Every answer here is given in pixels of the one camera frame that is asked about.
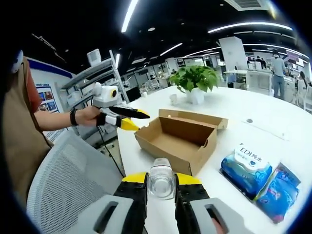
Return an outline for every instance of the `brown apron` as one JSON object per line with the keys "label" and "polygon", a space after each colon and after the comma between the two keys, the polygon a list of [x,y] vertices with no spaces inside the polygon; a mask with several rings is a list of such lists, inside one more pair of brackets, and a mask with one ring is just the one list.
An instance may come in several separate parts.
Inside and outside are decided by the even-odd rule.
{"label": "brown apron", "polygon": [[31,182],[51,149],[31,111],[26,88],[28,74],[29,65],[24,58],[3,106],[5,158],[14,192],[25,207]]}

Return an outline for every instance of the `black ceiling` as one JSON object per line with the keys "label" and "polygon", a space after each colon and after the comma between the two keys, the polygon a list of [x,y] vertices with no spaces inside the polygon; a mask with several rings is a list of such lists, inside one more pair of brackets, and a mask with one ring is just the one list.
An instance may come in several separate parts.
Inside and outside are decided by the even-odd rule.
{"label": "black ceiling", "polygon": [[[242,26],[208,34],[207,31],[233,23],[247,21],[275,22],[289,25],[281,16],[273,18],[262,10],[237,11],[224,0],[139,0],[126,33],[121,33],[124,17],[131,0],[88,0],[36,3],[35,15],[30,16],[29,34],[23,48],[26,56],[38,59],[73,73],[86,69],[86,54],[99,49],[102,59],[108,51],[120,53],[119,71],[124,74],[133,68],[137,58],[159,56],[172,46],[183,43],[162,57],[182,57],[197,51],[217,47],[220,38],[242,31],[271,31],[235,36],[243,43],[274,44],[305,53],[304,45],[294,32],[270,26]],[[38,37],[43,37],[55,51]]]}

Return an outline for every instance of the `gray gripper handle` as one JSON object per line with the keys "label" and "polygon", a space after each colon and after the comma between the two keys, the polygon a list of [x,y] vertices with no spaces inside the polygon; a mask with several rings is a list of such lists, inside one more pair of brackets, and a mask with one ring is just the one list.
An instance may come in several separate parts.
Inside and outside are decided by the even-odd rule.
{"label": "gray gripper handle", "polygon": [[207,209],[211,209],[221,226],[228,234],[253,234],[244,225],[244,219],[218,198],[191,201],[190,205],[196,216],[200,233],[217,234],[212,218]]}
{"label": "gray gripper handle", "polygon": [[98,234],[96,230],[101,229],[103,217],[111,207],[115,209],[100,233],[121,234],[132,203],[133,199],[130,198],[105,195],[79,214],[76,225],[67,234]]}

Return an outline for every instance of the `red shirt sleeve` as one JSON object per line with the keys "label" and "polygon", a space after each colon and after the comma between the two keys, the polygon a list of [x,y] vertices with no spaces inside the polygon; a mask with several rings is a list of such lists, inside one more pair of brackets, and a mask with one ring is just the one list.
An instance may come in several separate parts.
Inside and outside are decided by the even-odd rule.
{"label": "red shirt sleeve", "polygon": [[28,97],[29,97],[30,104],[31,104],[31,109],[34,113],[38,110],[41,104],[41,98],[35,86],[34,80],[31,76],[30,69],[28,69],[27,92],[28,92]]}

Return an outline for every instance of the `white flower pot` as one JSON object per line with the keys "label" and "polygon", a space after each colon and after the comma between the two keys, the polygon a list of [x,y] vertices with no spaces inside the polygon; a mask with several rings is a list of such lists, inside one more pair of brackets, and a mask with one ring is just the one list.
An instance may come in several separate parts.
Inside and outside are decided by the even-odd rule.
{"label": "white flower pot", "polygon": [[186,97],[188,101],[194,105],[201,105],[204,103],[204,94],[205,92],[199,88],[194,88],[191,91],[186,90]]}

